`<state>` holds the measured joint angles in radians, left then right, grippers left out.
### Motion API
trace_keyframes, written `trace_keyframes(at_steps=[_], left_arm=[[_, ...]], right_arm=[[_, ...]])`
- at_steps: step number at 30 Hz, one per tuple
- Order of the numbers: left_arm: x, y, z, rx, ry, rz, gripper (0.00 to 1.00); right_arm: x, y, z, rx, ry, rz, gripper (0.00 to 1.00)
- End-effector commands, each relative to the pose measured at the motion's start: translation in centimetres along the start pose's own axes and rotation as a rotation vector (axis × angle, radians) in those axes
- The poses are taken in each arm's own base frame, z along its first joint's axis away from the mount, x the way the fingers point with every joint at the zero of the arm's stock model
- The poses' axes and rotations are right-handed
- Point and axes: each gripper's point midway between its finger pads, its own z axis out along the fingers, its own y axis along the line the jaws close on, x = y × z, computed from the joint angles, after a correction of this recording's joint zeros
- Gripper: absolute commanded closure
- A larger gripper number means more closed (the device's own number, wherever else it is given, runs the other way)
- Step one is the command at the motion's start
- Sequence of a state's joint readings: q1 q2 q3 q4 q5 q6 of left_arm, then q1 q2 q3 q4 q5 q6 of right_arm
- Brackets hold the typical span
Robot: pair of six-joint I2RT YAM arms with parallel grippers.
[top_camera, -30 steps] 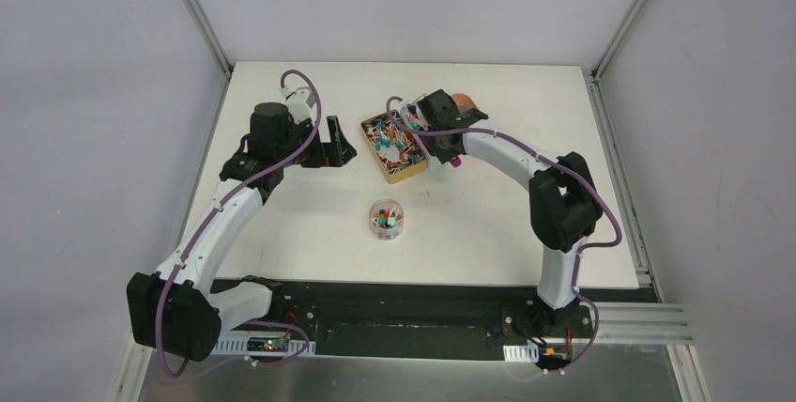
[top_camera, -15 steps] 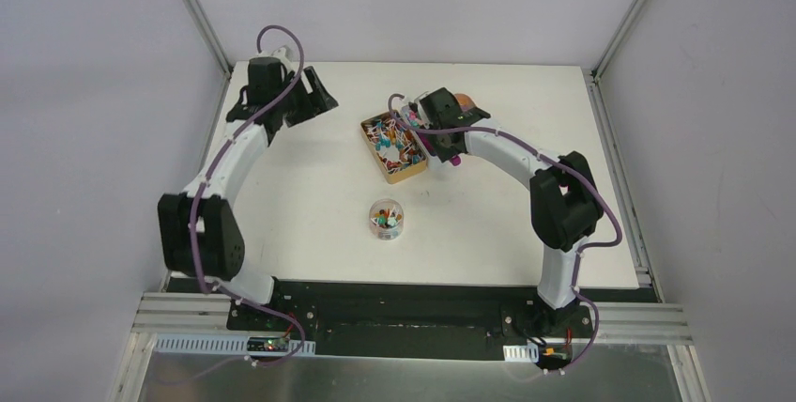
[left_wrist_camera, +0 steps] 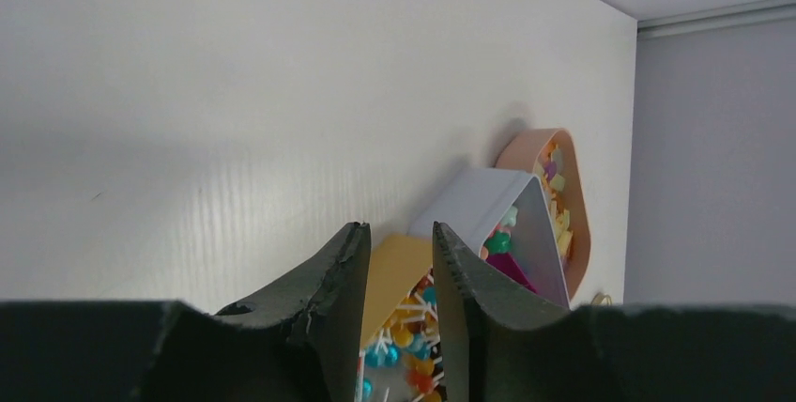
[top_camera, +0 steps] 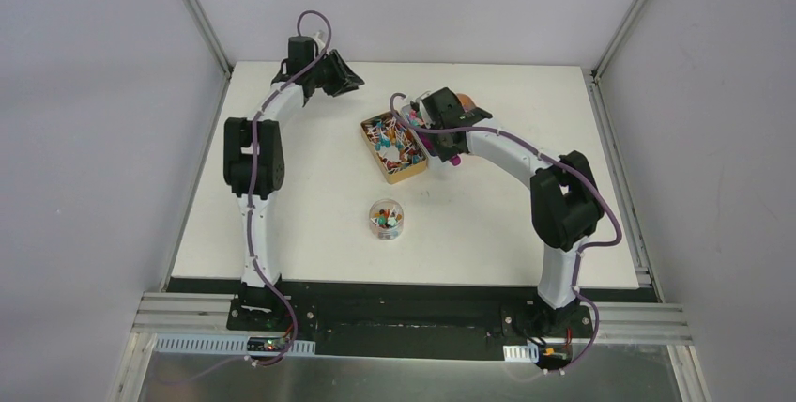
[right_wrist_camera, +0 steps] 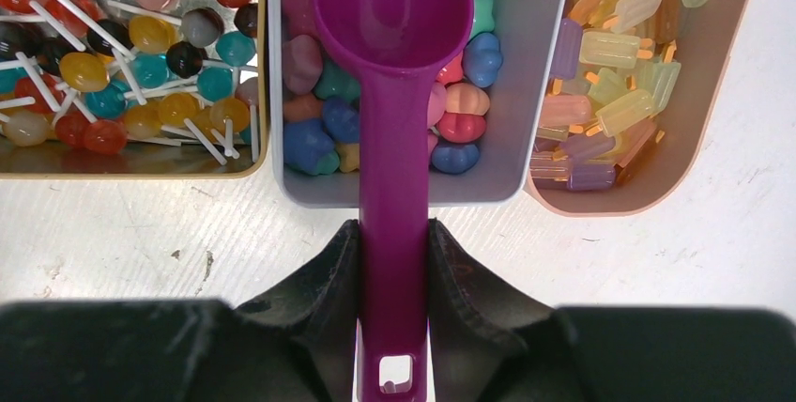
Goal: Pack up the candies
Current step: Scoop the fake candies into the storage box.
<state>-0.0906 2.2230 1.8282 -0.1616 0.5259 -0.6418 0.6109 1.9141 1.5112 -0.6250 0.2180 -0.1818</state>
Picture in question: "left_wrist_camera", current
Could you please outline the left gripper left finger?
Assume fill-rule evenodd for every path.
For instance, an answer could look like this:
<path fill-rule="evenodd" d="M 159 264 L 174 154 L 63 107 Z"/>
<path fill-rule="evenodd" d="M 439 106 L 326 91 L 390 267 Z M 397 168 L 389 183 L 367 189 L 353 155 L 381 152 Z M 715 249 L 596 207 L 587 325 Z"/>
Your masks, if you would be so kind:
<path fill-rule="evenodd" d="M 352 401 L 367 224 L 209 315 L 183 301 L 5 301 L 5 401 Z"/>

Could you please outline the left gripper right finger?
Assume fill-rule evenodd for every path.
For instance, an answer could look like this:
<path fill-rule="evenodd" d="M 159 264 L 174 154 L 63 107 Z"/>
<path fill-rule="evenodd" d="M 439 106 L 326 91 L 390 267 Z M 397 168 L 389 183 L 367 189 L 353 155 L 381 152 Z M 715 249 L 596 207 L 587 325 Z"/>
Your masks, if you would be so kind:
<path fill-rule="evenodd" d="M 787 305 L 560 307 L 432 229 L 452 401 L 791 401 Z"/>

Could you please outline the magenta plastic scoop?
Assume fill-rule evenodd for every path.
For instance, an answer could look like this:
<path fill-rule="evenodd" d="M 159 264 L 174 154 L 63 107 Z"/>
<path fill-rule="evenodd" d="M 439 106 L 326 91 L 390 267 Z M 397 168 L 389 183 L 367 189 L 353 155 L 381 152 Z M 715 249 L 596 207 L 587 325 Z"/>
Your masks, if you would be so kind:
<path fill-rule="evenodd" d="M 536 288 L 528 280 L 527 276 L 518 266 L 517 262 L 509 253 L 503 254 L 490 254 L 486 258 L 486 262 L 502 272 L 511 280 L 515 281 L 518 285 L 524 287 L 528 291 L 536 294 Z"/>

